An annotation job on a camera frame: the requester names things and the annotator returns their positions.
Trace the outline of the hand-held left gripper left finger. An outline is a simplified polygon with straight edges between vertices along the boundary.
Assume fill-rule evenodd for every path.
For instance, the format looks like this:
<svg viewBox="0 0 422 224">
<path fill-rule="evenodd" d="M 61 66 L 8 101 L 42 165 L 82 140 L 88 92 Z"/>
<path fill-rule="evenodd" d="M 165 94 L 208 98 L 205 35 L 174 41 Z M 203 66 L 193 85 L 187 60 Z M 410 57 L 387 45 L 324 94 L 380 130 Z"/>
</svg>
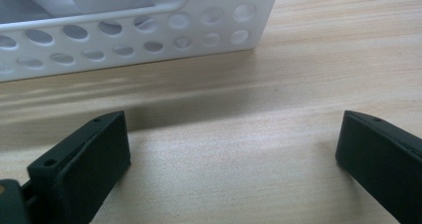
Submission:
<svg viewBox="0 0 422 224">
<path fill-rule="evenodd" d="M 28 166 L 49 224 L 89 224 L 130 166 L 125 115 L 98 116 Z"/>
</svg>

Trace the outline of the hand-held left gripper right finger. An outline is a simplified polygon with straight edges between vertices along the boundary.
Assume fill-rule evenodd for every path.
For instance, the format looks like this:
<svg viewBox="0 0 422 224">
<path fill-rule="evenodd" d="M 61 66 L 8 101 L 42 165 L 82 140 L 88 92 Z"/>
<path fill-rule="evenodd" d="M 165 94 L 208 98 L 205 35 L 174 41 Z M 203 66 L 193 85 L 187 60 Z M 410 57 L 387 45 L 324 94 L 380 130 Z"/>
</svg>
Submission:
<svg viewBox="0 0 422 224">
<path fill-rule="evenodd" d="M 335 159 L 401 224 L 422 224 L 422 138 L 346 111 Z"/>
</svg>

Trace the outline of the white perforated plastic basket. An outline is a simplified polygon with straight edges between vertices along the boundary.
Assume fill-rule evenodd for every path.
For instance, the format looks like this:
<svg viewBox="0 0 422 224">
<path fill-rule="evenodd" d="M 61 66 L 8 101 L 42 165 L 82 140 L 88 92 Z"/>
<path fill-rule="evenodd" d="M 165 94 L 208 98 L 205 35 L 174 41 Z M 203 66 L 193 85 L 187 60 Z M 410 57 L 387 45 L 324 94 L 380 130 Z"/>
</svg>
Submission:
<svg viewBox="0 0 422 224">
<path fill-rule="evenodd" d="M 0 25 L 0 83 L 233 52 L 260 41 L 276 0 L 150 6 Z"/>
</svg>

